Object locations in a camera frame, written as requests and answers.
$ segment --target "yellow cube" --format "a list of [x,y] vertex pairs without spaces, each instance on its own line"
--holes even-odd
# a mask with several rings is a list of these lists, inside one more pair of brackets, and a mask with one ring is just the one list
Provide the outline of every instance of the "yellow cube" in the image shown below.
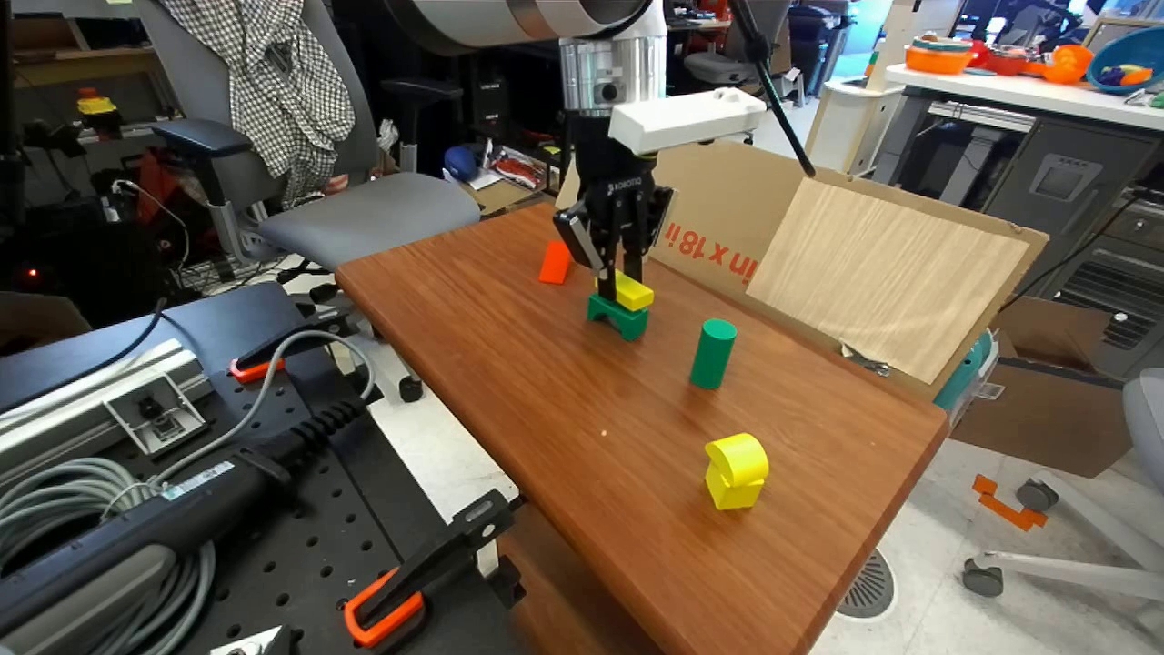
[[755,505],[767,481],[767,450],[753,432],[731,432],[703,448],[710,467],[703,472],[718,511]]
[[621,310],[645,314],[645,310],[656,306],[656,289],[648,289],[648,283],[640,283],[640,279],[634,279],[634,276],[625,276],[625,274],[619,270],[619,274],[616,274],[616,299],[619,299]]

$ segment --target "green cylinder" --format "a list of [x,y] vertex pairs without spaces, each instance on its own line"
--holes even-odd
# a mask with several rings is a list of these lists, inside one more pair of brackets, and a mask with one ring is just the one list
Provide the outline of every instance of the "green cylinder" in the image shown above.
[[721,390],[727,376],[731,345],[733,345],[733,323],[707,320],[698,333],[695,359],[691,359],[691,385]]

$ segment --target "white cloth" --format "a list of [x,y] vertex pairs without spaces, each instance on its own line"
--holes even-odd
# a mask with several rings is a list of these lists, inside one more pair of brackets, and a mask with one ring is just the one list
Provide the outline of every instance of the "white cloth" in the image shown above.
[[282,196],[330,177],[334,147],[350,139],[351,97],[316,34],[305,0],[163,0],[174,22],[229,71],[229,118]]

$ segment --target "green block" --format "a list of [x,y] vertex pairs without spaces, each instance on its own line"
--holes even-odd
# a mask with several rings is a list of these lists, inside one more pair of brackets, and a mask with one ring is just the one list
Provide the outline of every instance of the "green block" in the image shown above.
[[721,390],[727,376],[731,345],[733,345],[733,323],[707,320],[698,333],[695,359],[691,359],[691,385]]
[[619,303],[608,303],[604,296],[588,296],[585,303],[588,320],[612,320],[621,344],[640,344],[648,333],[652,314],[629,314]]

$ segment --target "brown tabletop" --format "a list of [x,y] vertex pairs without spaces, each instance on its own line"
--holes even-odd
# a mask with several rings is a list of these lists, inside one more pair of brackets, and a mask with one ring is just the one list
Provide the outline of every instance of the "brown tabletop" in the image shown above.
[[[337,270],[340,289],[661,652],[806,652],[947,416],[665,265],[645,344],[585,320],[588,270],[537,283],[548,203]],[[703,320],[738,327],[718,394]],[[755,432],[761,505],[718,513],[703,444]]]

